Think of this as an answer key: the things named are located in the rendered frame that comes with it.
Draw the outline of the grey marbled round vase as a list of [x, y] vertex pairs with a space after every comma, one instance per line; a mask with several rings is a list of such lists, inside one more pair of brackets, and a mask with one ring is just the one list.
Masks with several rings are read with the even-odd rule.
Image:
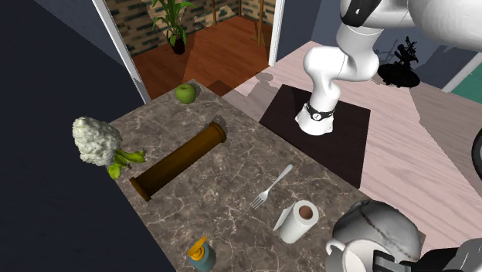
[[421, 257], [422, 244], [415, 223], [396, 208], [373, 199], [355, 202], [335, 223], [332, 237], [342, 243], [373, 240], [398, 262], [415, 262]]

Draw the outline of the white mug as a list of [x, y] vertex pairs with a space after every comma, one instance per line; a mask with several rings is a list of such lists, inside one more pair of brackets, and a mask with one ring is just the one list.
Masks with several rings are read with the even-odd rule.
[[325, 249], [326, 272], [372, 272], [373, 251], [378, 244], [371, 240], [352, 240], [344, 244], [328, 241]]

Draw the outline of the white paper towel roll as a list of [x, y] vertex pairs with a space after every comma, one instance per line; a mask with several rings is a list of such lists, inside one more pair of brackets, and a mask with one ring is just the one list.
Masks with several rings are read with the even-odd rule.
[[285, 243], [295, 243], [319, 220], [317, 207], [307, 200], [294, 202], [280, 214], [274, 231]]

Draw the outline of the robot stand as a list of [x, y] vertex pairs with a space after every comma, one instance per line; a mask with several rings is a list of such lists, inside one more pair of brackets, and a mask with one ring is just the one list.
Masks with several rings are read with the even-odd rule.
[[306, 134], [295, 117], [311, 93], [283, 85], [260, 119], [260, 123], [304, 154], [359, 188], [371, 111], [339, 101], [333, 131], [321, 136]]

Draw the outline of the silver fork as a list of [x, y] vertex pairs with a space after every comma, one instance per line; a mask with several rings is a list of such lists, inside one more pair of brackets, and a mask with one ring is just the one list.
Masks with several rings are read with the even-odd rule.
[[265, 191], [261, 192], [250, 204], [249, 206], [253, 209], [259, 208], [267, 199], [270, 190], [293, 168], [292, 164], [289, 164], [275, 179], [272, 185], [266, 189]]

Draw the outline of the black potted plant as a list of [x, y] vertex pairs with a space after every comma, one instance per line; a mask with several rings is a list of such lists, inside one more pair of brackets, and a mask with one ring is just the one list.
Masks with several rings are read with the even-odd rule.
[[397, 87], [416, 87], [420, 83], [420, 79], [411, 67], [411, 62], [419, 62], [416, 57], [416, 42], [411, 42], [407, 36], [406, 45], [398, 44], [397, 49], [392, 53], [399, 60], [393, 63], [384, 63], [378, 67], [378, 75], [383, 79], [386, 85], [395, 85]]

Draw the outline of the teal soap dispenser yellow pump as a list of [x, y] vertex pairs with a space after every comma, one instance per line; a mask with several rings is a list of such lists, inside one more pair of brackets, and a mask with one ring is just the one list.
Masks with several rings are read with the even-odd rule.
[[207, 244], [206, 240], [207, 237], [203, 236], [200, 240], [193, 243], [187, 251], [191, 264], [201, 272], [211, 270], [216, 263], [216, 252]]

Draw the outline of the brown wooden cylinder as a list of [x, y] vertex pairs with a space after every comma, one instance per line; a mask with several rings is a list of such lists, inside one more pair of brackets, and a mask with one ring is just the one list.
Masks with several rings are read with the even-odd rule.
[[130, 178], [130, 183], [139, 195], [148, 202], [158, 190], [226, 139], [226, 132], [213, 121], [207, 128], [152, 165], [138, 177]]

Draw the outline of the green apple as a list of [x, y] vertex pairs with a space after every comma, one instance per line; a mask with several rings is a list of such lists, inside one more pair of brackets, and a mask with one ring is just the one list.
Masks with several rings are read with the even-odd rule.
[[175, 96], [183, 104], [191, 104], [194, 102], [196, 95], [196, 88], [190, 83], [183, 83], [175, 88]]

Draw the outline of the green potted plant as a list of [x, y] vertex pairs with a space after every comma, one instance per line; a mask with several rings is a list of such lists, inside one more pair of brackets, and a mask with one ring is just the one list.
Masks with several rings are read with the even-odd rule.
[[165, 15], [156, 17], [152, 28], [155, 27], [159, 19], [164, 22], [168, 27], [166, 32], [168, 43], [171, 45], [175, 54], [181, 55], [185, 52], [186, 33], [184, 28], [178, 23], [179, 12], [187, 6], [195, 8], [195, 5], [187, 1], [153, 0], [152, 7], [155, 7], [157, 3], [162, 5], [165, 10]]

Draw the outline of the white cauliflower with green leaves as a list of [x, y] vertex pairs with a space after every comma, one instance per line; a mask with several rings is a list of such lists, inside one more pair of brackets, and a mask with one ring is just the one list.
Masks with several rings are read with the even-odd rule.
[[112, 125], [91, 117], [78, 117], [73, 122], [72, 136], [83, 162], [104, 166], [109, 176], [117, 180], [122, 168], [131, 163], [143, 163], [145, 150], [125, 152], [120, 132]]

